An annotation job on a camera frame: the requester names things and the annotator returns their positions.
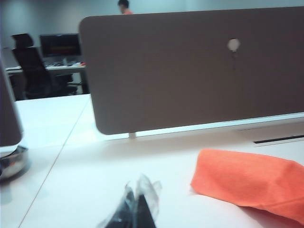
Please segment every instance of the orange cloth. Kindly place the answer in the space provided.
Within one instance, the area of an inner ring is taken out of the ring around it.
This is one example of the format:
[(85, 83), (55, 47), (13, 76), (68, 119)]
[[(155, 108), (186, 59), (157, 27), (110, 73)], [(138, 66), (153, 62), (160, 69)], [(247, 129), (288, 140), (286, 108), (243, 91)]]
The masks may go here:
[(295, 161), (204, 149), (191, 186), (198, 194), (267, 210), (304, 225), (304, 166)]

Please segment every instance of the headrest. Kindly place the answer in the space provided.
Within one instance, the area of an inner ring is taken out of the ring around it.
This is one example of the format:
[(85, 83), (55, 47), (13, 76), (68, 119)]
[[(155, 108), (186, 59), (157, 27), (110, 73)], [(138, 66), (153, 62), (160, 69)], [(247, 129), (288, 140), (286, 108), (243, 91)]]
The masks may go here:
[(15, 47), (18, 48), (28, 48), (34, 45), (33, 39), (28, 33), (18, 34), (12, 36), (15, 39)]

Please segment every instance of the person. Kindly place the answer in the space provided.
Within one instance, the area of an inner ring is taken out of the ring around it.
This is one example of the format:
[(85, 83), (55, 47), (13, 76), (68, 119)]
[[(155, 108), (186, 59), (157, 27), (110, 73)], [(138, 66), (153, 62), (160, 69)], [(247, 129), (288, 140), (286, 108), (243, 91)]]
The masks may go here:
[(129, 9), (129, 5), (130, 3), (128, 0), (118, 1), (119, 10), (121, 11), (122, 14), (133, 14)]

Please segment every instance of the plastic bag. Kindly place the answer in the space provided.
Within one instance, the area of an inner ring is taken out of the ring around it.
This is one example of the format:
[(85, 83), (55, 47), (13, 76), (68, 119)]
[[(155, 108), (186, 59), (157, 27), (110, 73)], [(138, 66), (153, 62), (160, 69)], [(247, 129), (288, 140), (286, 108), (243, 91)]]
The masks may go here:
[(155, 228), (161, 188), (159, 181), (151, 184), (149, 178), (142, 175), (137, 182), (136, 195), (127, 185), (115, 213), (97, 228)]

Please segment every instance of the orange shirt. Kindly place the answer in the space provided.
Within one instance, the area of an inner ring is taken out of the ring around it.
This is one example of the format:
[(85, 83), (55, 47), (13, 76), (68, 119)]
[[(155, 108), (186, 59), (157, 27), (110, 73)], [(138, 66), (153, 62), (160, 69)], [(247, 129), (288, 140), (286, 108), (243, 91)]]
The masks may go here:
[(123, 14), (133, 14), (130, 10), (127, 10), (126, 12), (124, 12)]

